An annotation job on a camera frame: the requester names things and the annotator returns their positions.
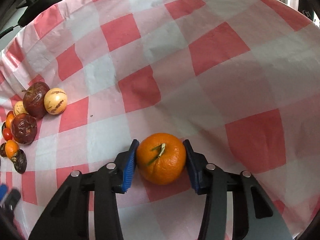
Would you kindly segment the small yellow striped melon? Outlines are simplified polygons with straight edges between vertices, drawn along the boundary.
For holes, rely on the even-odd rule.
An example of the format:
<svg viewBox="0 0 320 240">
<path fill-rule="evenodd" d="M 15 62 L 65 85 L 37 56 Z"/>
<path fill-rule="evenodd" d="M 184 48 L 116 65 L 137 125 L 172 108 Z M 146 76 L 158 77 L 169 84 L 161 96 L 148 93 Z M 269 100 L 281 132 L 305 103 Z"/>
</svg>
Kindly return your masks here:
<svg viewBox="0 0 320 240">
<path fill-rule="evenodd" d="M 13 113 L 14 113 L 14 116 L 17 116 L 19 114 L 28 114 L 28 112 L 24 108 L 22 100 L 15 103 L 13 107 Z"/>
</svg>

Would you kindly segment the dark red wrinkled apple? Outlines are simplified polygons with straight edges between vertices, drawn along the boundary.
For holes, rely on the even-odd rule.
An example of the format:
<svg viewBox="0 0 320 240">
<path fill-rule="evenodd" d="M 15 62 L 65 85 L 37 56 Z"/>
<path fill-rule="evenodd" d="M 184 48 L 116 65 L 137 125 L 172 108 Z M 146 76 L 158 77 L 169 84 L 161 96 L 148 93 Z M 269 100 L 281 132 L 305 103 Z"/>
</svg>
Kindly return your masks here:
<svg viewBox="0 0 320 240">
<path fill-rule="evenodd" d="M 25 92 L 23 107 L 29 115 L 36 119 L 41 119 L 46 115 L 44 97 L 49 90 L 49 86 L 42 81 L 34 83 L 27 90 L 23 90 Z"/>
</svg>

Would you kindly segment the red white checkered tablecloth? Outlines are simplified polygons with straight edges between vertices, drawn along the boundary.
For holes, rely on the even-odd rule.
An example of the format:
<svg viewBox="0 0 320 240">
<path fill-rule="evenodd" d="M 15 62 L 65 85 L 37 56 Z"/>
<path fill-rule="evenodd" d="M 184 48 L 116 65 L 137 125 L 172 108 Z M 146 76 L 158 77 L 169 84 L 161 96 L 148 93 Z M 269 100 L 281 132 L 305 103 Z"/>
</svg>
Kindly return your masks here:
<svg viewBox="0 0 320 240">
<path fill-rule="evenodd" d="M 250 171 L 290 232 L 319 210 L 319 28 L 276 0 L 64 0 L 1 51 L 1 119 L 36 81 L 67 109 L 38 121 L 27 170 L 3 159 L 28 237 L 74 171 L 169 133 Z"/>
</svg>

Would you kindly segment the large orange with stem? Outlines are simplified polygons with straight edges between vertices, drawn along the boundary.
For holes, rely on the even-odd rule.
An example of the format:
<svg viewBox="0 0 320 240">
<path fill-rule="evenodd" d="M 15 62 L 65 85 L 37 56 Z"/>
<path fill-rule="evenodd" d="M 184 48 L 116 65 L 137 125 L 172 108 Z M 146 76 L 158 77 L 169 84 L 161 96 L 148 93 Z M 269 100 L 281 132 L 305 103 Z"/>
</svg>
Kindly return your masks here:
<svg viewBox="0 0 320 240">
<path fill-rule="evenodd" d="M 183 143 L 168 133 L 148 136 L 136 150 L 140 174 L 156 185 L 168 185 L 176 181 L 184 169 L 186 157 Z"/>
</svg>

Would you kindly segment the small orange mandarin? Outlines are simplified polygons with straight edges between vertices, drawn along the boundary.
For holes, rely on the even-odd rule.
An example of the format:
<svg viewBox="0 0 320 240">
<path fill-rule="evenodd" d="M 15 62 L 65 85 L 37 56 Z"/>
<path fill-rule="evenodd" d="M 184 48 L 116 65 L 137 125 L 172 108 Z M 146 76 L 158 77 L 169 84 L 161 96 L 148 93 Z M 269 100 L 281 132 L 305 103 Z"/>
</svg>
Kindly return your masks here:
<svg viewBox="0 0 320 240">
<path fill-rule="evenodd" d="M 9 159 L 11 159 L 19 149 L 19 145 L 13 140 L 8 140 L 5 144 L 5 153 Z"/>
</svg>

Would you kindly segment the shiny red wrinkled apple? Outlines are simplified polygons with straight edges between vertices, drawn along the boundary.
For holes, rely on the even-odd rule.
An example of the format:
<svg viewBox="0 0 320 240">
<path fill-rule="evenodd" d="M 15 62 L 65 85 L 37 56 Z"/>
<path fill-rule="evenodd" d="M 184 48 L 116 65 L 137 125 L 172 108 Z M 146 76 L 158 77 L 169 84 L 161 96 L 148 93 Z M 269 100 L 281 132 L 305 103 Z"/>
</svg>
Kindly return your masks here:
<svg viewBox="0 0 320 240">
<path fill-rule="evenodd" d="M 18 114 L 11 122 L 13 139 L 19 144 L 31 144 L 37 134 L 36 119 L 29 114 Z"/>
</svg>

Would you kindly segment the red cherry tomato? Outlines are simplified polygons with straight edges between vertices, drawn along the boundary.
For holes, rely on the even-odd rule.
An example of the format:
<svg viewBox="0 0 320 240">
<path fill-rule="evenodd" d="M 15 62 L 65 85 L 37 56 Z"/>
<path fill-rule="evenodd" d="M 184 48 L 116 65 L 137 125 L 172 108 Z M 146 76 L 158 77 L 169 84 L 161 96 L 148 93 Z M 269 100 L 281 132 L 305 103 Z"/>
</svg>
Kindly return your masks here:
<svg viewBox="0 0 320 240">
<path fill-rule="evenodd" d="M 9 128 L 4 128 L 2 131 L 2 135 L 5 141 L 12 140 L 12 133 Z"/>
</svg>

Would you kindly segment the black frying pan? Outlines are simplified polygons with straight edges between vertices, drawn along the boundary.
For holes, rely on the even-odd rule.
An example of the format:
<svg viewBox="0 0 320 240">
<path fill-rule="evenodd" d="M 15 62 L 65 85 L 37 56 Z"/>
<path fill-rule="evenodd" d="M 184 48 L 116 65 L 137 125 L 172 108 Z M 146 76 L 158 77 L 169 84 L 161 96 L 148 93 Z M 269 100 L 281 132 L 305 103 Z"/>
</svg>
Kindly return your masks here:
<svg viewBox="0 0 320 240">
<path fill-rule="evenodd" d="M 17 24 L 10 26 L 1 32 L 1 38 L 12 32 L 16 27 L 25 27 L 33 21 L 40 13 L 47 10 L 52 5 L 61 2 L 62 0 L 23 0 L 16 9 L 25 8 L 24 13 L 18 19 Z"/>
</svg>

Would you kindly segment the yellow striped pepino melon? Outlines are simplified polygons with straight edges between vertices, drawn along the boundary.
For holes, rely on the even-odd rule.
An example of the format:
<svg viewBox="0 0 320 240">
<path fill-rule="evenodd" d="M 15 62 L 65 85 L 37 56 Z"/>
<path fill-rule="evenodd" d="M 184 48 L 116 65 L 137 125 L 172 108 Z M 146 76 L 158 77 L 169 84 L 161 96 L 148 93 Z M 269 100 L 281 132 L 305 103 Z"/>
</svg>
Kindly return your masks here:
<svg viewBox="0 0 320 240">
<path fill-rule="evenodd" d="M 67 108 L 67 94 L 61 88 L 52 88 L 44 96 L 44 106 L 51 115 L 59 115 Z"/>
</svg>

